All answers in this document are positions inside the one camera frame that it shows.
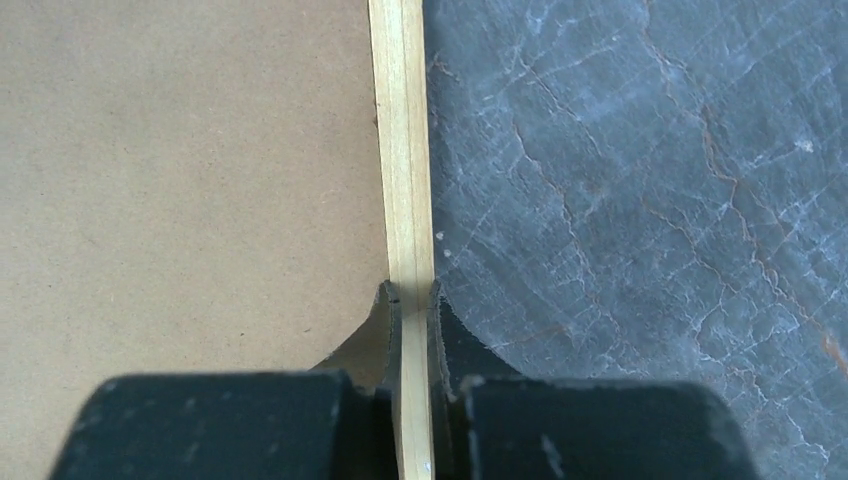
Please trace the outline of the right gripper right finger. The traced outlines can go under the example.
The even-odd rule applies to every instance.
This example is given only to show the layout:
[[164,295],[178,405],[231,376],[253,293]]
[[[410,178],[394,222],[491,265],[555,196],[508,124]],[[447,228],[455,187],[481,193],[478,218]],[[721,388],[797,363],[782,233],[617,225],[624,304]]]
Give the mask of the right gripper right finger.
[[756,479],[729,407],[688,381],[531,378],[428,305],[440,479]]

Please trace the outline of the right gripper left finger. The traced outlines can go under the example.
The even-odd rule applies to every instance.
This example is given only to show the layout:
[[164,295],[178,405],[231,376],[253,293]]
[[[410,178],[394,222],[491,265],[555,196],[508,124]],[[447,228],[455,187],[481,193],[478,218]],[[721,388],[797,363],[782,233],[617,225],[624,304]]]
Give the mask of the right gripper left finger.
[[84,402],[53,479],[395,479],[389,376],[128,374]]

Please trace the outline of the brown frame backing board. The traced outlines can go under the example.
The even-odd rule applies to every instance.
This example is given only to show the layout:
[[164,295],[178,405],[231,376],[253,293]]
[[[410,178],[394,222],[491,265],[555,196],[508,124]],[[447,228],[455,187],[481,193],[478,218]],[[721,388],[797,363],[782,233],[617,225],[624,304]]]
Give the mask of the brown frame backing board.
[[300,369],[386,277],[363,1],[1,5],[1,475],[149,371]]

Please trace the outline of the wooden picture frame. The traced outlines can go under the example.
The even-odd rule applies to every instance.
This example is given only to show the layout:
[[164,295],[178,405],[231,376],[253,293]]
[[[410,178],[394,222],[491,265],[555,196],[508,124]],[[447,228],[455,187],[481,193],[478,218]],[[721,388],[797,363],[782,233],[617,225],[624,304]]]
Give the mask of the wooden picture frame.
[[433,479],[427,311],[435,273],[423,6],[371,1],[368,8],[389,280],[400,307],[398,470],[402,479]]

